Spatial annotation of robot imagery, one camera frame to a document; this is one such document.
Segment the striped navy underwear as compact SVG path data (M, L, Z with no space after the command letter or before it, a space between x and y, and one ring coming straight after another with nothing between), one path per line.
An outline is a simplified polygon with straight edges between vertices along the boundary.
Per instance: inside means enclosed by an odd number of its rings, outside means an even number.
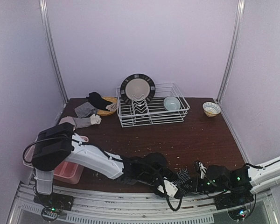
M193 182L187 168L179 170L173 180L173 184L183 193L183 195L188 194L192 190L192 183Z

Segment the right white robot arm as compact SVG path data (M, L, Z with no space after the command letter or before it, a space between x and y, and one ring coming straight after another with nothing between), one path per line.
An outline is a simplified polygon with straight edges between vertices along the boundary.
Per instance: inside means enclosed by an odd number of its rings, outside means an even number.
M280 156L259 165L245 163L242 167L229 170L225 166L194 162L199 176L193 181L196 193L231 192L257 194L280 183Z

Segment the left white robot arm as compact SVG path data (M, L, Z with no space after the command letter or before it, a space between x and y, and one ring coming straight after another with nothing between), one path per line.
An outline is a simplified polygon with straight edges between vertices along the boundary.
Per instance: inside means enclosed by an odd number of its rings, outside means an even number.
M39 180L37 191L42 195L52 193L54 170L67 161L124 184L146 184L161 197L182 199L184 196L182 188L176 184L178 176L167 167L162 154L149 153L144 157L112 154L84 141L70 123L41 131L37 140L25 148L22 159L35 168Z

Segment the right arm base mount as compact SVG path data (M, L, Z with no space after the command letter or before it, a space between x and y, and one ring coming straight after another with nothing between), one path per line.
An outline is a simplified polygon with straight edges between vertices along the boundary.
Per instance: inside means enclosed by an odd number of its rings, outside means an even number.
M254 212L257 195L246 193L226 193L214 199L217 210L227 209L229 218L233 221L245 221Z

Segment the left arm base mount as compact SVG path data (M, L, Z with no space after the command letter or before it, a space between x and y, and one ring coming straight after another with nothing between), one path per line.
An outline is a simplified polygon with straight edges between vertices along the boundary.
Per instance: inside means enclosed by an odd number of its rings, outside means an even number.
M52 193L51 195L36 194L34 203L43 206L41 217L47 222L55 221L64 211L71 211L73 196Z

